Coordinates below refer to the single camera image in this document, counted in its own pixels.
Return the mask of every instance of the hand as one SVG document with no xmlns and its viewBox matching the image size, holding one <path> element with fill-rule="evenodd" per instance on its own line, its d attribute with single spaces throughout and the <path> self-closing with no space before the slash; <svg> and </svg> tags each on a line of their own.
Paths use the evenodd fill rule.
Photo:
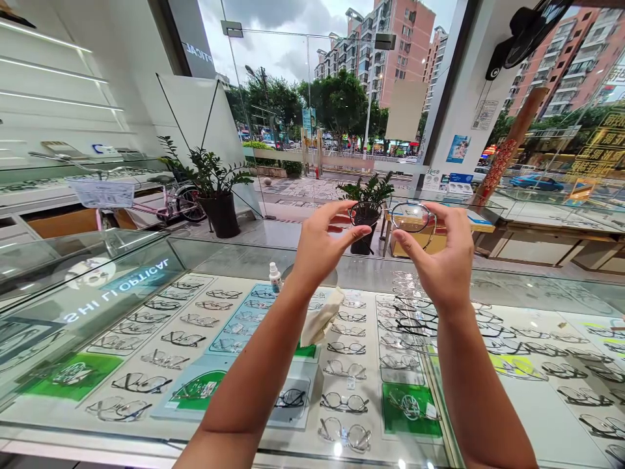
<svg viewBox="0 0 625 469">
<path fill-rule="evenodd" d="M 345 249 L 363 236 L 371 233 L 369 226 L 352 227 L 336 239 L 328 233 L 341 233 L 342 228 L 331 223 L 351 224 L 346 215 L 356 201 L 330 202 L 314 211 L 304 221 L 299 236 L 298 253 L 295 257 L 293 274 L 315 290 L 339 263 Z"/>
<path fill-rule="evenodd" d="M 470 304 L 471 263 L 473 239 L 471 225 L 464 208 L 450 208 L 437 203 L 425 203 L 447 228 L 447 245 L 436 254 L 427 254 L 417 241 L 403 230 L 393 236 L 415 263 L 421 286 L 443 314 L 465 311 Z"/>
</svg>

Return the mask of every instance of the bicycle basket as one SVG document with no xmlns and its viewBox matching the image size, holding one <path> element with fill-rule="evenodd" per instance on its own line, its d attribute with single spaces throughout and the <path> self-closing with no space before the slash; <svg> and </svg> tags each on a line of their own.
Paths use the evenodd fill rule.
<svg viewBox="0 0 625 469">
<path fill-rule="evenodd" d="M 80 203 L 87 208 L 130 208 L 135 197 L 133 182 L 65 178 Z"/>
</svg>

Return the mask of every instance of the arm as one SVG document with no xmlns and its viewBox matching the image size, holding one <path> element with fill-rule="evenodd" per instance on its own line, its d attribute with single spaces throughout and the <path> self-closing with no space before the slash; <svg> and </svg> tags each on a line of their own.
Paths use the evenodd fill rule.
<svg viewBox="0 0 625 469">
<path fill-rule="evenodd" d="M 488 357 L 469 299 L 473 240 L 466 212 L 425 205 L 447 226 L 445 249 L 429 255 L 404 231 L 393 236 L 415 263 L 438 311 L 443 391 L 462 457 L 468 468 L 536 468 L 534 451 Z"/>
<path fill-rule="evenodd" d="M 352 228 L 341 238 L 328 234 L 349 223 L 340 215 L 354 201 L 332 202 L 304 222 L 292 273 L 283 290 L 230 367 L 176 469 L 250 468 L 267 420 L 286 380 L 308 303 L 339 263 L 343 251 L 371 228 Z"/>
</svg>

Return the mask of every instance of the spray bottle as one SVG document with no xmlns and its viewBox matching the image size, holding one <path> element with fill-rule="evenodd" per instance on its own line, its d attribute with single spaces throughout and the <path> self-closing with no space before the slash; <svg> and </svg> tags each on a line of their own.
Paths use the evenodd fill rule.
<svg viewBox="0 0 625 469">
<path fill-rule="evenodd" d="M 275 263 L 269 263 L 269 281 L 271 282 L 271 289 L 275 294 L 280 293 L 282 289 L 282 277 L 278 267 Z"/>
</svg>

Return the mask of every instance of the wall fan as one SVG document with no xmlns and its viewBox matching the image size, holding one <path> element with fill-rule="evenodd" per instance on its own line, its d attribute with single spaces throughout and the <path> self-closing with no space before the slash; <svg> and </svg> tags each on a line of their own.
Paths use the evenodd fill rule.
<svg viewBox="0 0 625 469">
<path fill-rule="evenodd" d="M 528 58 L 558 24 L 573 0 L 541 0 L 537 6 L 520 8 L 510 20 L 512 37 L 500 42 L 486 71 L 486 79 L 494 80 L 501 68 L 512 68 Z"/>
</svg>

